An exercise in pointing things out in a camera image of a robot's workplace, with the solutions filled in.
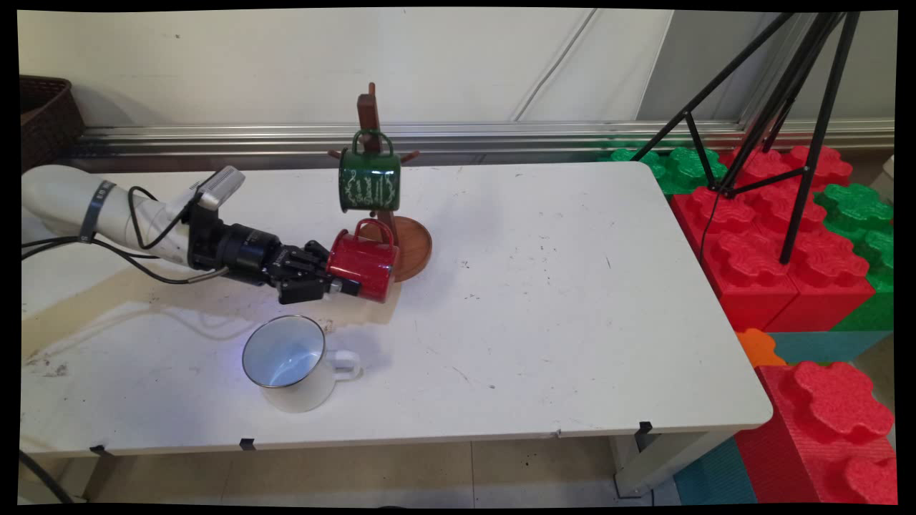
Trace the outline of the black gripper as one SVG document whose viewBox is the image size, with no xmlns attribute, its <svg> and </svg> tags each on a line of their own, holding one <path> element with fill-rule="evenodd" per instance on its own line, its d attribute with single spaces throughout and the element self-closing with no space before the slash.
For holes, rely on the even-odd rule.
<svg viewBox="0 0 916 515">
<path fill-rule="evenodd" d="M 294 247 L 282 244 L 271 232 L 245 225 L 219 224 L 215 229 L 216 270 L 239 283 L 276 288 L 281 305 L 323 300 L 329 293 L 358 296 L 361 283 L 329 276 L 329 258 L 330 251 L 315 240 Z M 288 273 L 302 276 L 279 280 L 282 265 Z"/>
</svg>

